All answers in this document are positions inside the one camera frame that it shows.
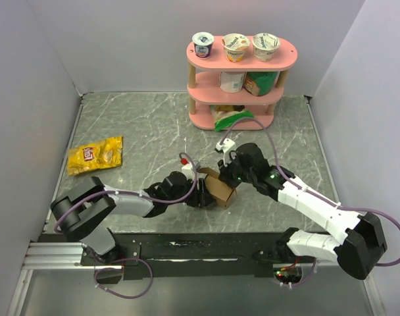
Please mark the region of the brown cardboard paper box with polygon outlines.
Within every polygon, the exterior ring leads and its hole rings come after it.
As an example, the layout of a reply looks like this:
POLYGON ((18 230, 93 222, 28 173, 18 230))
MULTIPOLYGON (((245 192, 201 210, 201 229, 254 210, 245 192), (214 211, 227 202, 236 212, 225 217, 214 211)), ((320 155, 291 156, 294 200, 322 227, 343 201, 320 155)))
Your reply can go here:
POLYGON ((205 174, 206 188, 215 199, 217 206, 224 209, 229 208, 237 196, 236 189, 221 181, 219 173, 212 168, 202 167, 198 172, 205 174))

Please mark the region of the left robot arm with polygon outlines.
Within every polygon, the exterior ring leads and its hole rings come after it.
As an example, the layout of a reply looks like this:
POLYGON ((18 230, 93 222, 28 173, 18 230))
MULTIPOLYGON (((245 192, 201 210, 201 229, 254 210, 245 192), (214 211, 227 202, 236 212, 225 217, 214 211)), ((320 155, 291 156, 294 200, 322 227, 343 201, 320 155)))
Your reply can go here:
POLYGON ((152 218, 162 215, 168 206, 184 203, 205 208, 215 202, 205 179, 187 178, 174 171, 161 182, 138 192, 118 190, 91 176, 51 203, 56 218, 55 231, 67 242, 81 242, 94 260, 111 265, 123 257, 112 231, 103 221, 113 214, 152 218))

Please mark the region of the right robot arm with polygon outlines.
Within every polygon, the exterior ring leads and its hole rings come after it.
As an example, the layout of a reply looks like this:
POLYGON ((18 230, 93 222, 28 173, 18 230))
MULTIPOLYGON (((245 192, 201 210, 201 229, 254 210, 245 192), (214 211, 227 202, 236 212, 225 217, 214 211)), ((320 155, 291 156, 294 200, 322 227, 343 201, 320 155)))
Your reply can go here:
POLYGON ((215 150, 223 155, 218 162, 221 181, 233 188, 250 184, 258 193, 300 212, 324 229, 324 234, 288 229, 277 246, 282 261, 289 263, 303 256, 333 261, 351 277, 364 280, 386 252, 384 231, 376 215, 342 210, 289 170, 270 165, 257 144, 237 146, 225 139, 215 150))

